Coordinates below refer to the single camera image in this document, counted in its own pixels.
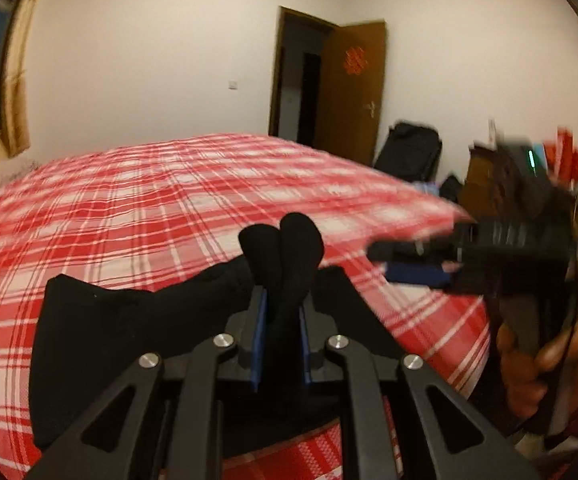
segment white wall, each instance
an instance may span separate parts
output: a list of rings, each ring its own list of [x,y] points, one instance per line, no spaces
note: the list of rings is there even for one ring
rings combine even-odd
[[[26,56],[32,151],[46,160],[212,132],[266,134],[278,7],[341,22],[343,4],[40,0]]]
[[[429,123],[438,170],[466,176],[488,119],[509,136],[578,139],[578,17],[565,0],[348,0],[347,22],[385,19],[389,48],[378,150],[397,120]]]
[[[298,138],[300,106],[302,104],[302,75],[304,55],[322,53],[326,32],[287,22],[284,28],[284,67],[282,70],[282,92],[280,94],[280,121],[278,136],[282,139]]]

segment red plaid bedsheet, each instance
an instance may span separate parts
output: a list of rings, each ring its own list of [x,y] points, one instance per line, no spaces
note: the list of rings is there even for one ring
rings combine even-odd
[[[398,341],[469,394],[488,355],[482,300],[389,285],[365,257],[377,236],[424,237],[463,213],[389,176],[273,137],[240,134],[52,162],[0,191],[0,471],[40,457],[28,409],[35,323],[48,279],[157,290],[240,253],[238,232],[300,211],[323,265],[346,269]],[[339,426],[229,460],[227,480],[341,474]]]

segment person's hand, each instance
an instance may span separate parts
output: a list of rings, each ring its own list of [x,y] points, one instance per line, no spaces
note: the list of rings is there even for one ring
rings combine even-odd
[[[502,361],[502,380],[506,387],[509,409],[521,419],[530,418],[538,411],[538,405],[547,393],[547,387],[538,375],[553,370],[565,352],[570,330],[563,332],[538,352],[538,355],[521,353],[516,348],[515,333],[504,324],[498,331],[498,350]],[[573,365],[570,413],[578,409],[578,323],[571,341],[567,362]]]

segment door handle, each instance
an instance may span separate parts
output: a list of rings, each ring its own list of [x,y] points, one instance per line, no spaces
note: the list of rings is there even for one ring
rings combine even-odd
[[[375,119],[375,109],[376,109],[375,101],[371,101],[371,104],[364,105],[362,108],[370,111],[371,119]]]

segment silver bolt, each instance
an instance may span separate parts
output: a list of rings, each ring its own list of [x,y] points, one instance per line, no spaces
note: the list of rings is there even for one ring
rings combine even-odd
[[[157,354],[144,354],[138,359],[138,362],[142,368],[154,368],[160,362],[160,358]]]
[[[331,348],[341,350],[342,348],[349,346],[349,338],[344,337],[343,335],[333,335],[328,339],[328,344]]]
[[[213,338],[213,344],[218,348],[229,348],[234,343],[233,336],[231,334],[218,334]]]
[[[424,364],[424,359],[419,355],[409,354],[402,359],[402,362],[409,370],[419,370]]]

